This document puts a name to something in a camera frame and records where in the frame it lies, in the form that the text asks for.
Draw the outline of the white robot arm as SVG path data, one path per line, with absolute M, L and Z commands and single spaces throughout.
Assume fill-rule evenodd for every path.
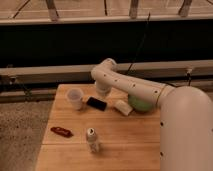
M 160 109 L 160 171 L 213 171 L 213 101 L 204 91 L 119 74 L 111 58 L 91 76 L 101 96 L 116 88 Z

